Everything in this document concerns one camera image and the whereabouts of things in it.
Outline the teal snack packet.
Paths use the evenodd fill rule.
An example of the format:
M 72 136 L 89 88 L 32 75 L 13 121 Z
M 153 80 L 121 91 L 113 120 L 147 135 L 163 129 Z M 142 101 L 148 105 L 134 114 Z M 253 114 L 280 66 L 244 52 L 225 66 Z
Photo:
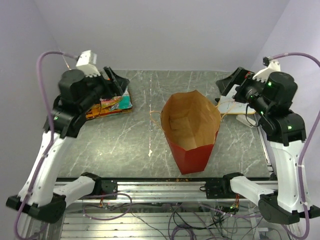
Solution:
M 123 111 L 132 108 L 132 100 L 129 92 L 129 88 L 125 89 L 122 96 L 115 96 L 112 98 L 112 104 L 109 108 L 110 111 Z

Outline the Doritos chip bag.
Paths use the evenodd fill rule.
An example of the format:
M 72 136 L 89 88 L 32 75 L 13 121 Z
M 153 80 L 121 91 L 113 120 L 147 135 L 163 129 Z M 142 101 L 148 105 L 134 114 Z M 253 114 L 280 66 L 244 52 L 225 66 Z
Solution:
M 87 113 L 86 119 L 93 120 L 112 115 L 130 113 L 132 111 L 132 99 L 129 88 L 125 89 L 122 96 L 115 96 L 111 99 L 100 99 Z

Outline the red brown paper bag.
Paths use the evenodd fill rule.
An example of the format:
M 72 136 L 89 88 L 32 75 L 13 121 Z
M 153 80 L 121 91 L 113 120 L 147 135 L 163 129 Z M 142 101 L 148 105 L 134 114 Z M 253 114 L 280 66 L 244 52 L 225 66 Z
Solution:
M 219 106 L 194 90 L 174 93 L 161 111 L 149 112 L 150 120 L 163 131 L 182 175 L 205 170 L 221 121 L 228 114 L 221 113 Z

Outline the orange Kettle chip bag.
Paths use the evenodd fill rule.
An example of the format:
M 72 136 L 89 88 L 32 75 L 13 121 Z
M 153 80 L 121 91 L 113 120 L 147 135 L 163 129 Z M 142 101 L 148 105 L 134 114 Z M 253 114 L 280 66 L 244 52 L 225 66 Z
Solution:
M 126 109 L 126 110 L 110 111 L 110 107 L 102 108 L 101 105 L 98 105 L 97 107 L 93 107 L 92 109 L 90 109 L 86 113 L 85 117 L 87 120 L 93 120 L 93 119 L 103 118 L 103 117 L 108 117 L 113 115 L 126 114 L 126 113 L 130 113 L 132 111 L 132 108 Z

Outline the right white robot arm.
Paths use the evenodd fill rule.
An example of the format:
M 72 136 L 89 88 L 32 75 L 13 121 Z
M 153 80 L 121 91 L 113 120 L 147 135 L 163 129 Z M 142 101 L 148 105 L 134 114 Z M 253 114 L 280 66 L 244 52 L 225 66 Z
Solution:
M 298 89 L 294 78 L 280 70 L 259 77 L 239 67 L 216 85 L 222 96 L 235 87 L 233 99 L 259 114 L 258 125 L 266 133 L 274 154 L 278 184 L 275 191 L 235 172 L 223 176 L 221 194 L 226 198 L 239 194 L 250 200 L 269 223 L 290 225 L 301 218 L 319 217 L 319 207 L 307 202 L 308 188 L 300 185 L 305 170 L 299 158 L 307 145 L 307 134 L 303 118 L 290 110 Z

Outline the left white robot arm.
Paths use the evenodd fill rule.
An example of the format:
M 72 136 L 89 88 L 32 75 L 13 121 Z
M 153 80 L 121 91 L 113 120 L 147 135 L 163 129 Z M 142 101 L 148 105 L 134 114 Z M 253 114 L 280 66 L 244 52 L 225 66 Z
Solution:
M 110 67 L 104 75 L 88 76 L 82 70 L 67 70 L 58 82 L 60 94 L 43 126 L 41 147 L 29 178 L 17 195 L 8 197 L 6 206 L 49 224 L 56 223 L 76 200 L 102 193 L 101 177 L 84 172 L 76 180 L 55 187 L 64 154 L 87 121 L 87 112 L 101 99 L 122 96 L 130 80 Z

